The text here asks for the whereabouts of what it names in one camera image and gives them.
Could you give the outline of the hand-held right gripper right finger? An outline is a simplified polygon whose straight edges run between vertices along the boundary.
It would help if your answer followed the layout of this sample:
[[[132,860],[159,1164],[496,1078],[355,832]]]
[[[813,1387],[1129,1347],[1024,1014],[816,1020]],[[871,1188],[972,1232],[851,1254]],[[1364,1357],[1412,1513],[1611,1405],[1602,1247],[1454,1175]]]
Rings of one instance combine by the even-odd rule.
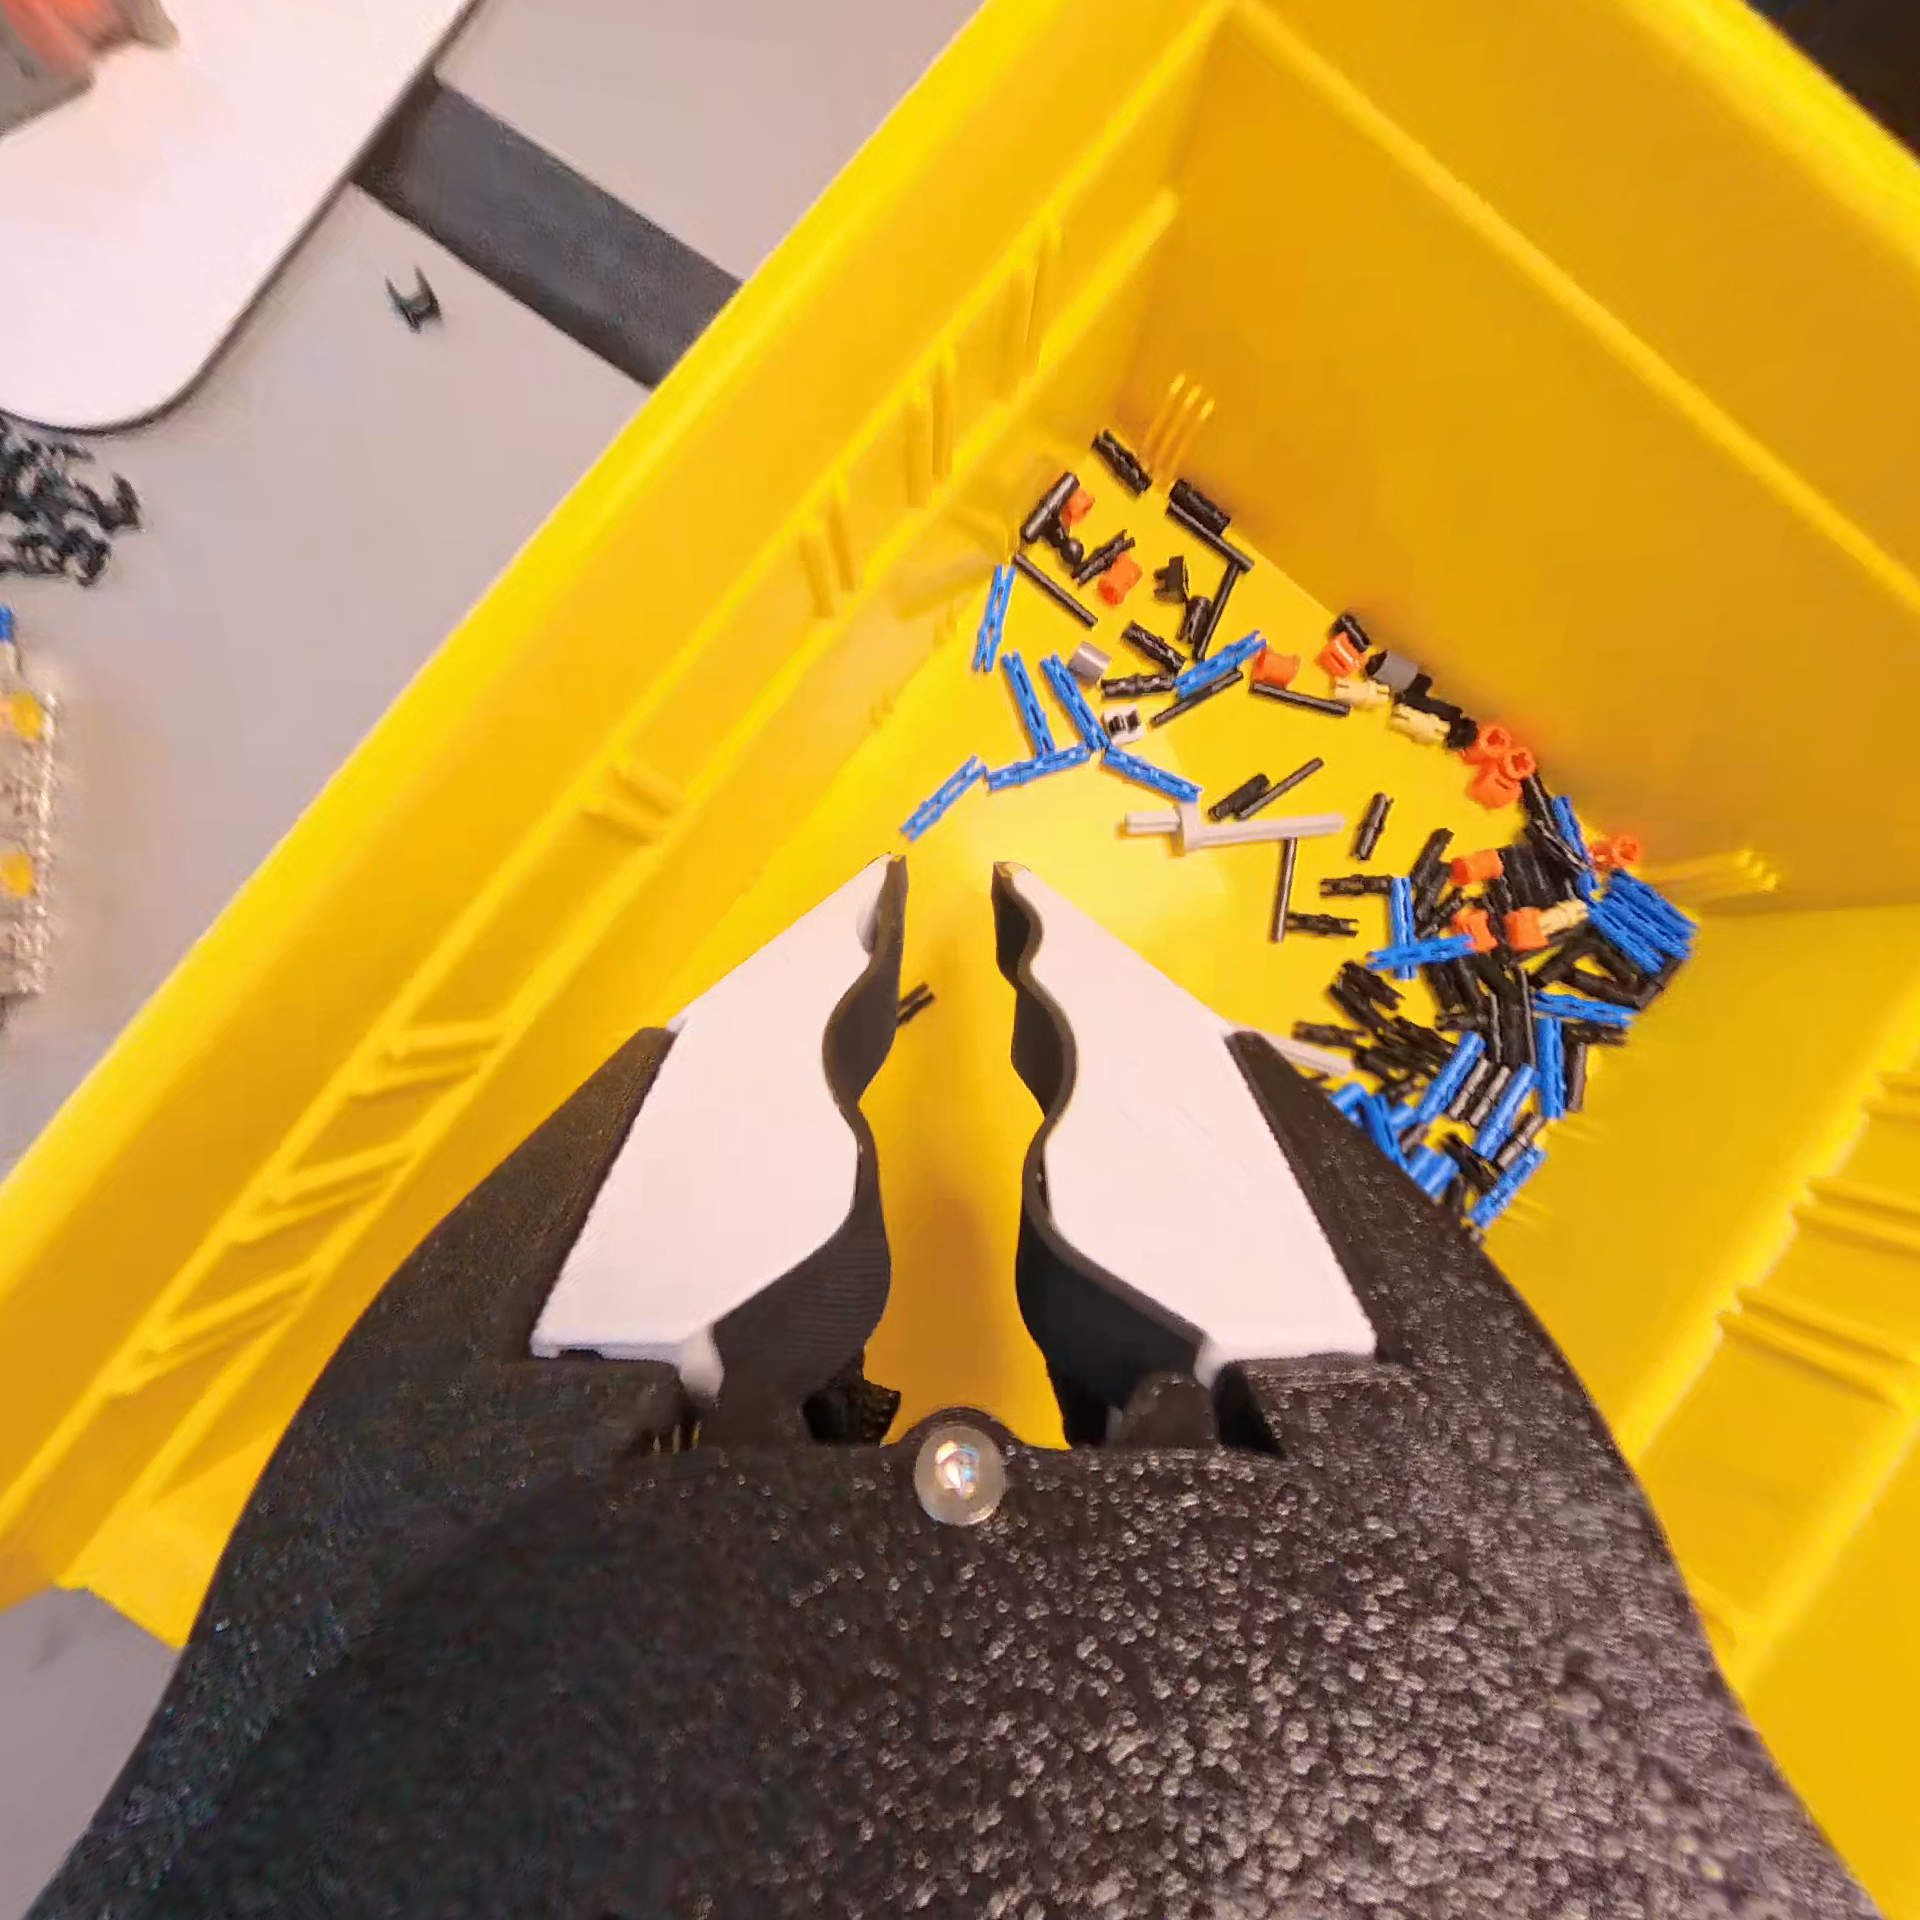
[[[1068,1445],[1170,1394],[1205,1445],[1257,1372],[1374,1366],[1374,1319],[1285,1118],[1310,1082],[1037,868],[993,868],[1011,1065],[1037,1100],[1014,1298]]]

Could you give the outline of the pile of blue black pins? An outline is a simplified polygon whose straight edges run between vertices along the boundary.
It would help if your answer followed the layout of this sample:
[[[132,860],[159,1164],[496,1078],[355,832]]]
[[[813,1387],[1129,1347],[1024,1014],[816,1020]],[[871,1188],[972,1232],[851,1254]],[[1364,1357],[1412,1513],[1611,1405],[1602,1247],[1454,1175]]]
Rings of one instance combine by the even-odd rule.
[[[1232,633],[1257,557],[1193,484],[1116,438],[997,534],[969,682],[1019,754],[961,768],[902,821],[1011,796],[1131,802],[1110,839],[1166,860],[1270,857],[1265,947],[1331,956],[1278,1046],[1335,1112],[1486,1238],[1586,1112],[1699,945],[1630,836],[1588,836],[1505,727],[1448,698],[1358,614]]]

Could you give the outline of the white wooden book stand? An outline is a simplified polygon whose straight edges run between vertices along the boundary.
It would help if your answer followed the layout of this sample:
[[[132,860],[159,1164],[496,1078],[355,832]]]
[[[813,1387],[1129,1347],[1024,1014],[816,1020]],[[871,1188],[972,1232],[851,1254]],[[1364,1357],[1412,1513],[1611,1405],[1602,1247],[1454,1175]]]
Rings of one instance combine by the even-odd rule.
[[[0,146],[0,404],[112,431],[217,355],[461,0],[188,0]]]

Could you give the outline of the yellow bin with small pins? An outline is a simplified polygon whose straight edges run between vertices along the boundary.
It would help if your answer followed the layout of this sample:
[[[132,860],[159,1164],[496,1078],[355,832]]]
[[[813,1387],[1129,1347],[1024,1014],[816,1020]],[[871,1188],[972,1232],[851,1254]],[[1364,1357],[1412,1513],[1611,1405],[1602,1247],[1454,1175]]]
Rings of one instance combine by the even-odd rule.
[[[1914,109],[1748,6],[989,6],[6,1188],[6,1601],[179,1648],[33,1914],[1914,1914]],[[1472,1238],[1275,860],[1019,754],[1116,431],[1699,945]],[[532,1319],[666,1022],[879,857],[892,1287],[713,1428]],[[1024,864],[1313,1088],[1374,1366],[1068,1445]]]

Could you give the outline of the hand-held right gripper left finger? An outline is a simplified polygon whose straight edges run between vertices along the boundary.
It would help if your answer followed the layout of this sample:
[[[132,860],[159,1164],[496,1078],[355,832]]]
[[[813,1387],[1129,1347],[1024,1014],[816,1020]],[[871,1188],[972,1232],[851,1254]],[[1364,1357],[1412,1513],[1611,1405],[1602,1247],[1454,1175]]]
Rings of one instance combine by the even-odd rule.
[[[862,1357],[892,1254],[860,1104],[899,1031],[904,890],[902,857],[871,860],[666,1022],[537,1357],[659,1362],[735,1433]]]

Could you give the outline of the grey orange toy motor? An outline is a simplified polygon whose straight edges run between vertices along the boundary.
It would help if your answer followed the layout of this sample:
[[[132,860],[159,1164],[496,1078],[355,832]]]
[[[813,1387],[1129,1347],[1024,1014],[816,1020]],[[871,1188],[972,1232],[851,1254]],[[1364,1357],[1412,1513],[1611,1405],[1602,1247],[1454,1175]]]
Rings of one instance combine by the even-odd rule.
[[[155,0],[6,0],[0,6],[0,134],[88,94],[118,47],[172,47],[175,27]]]

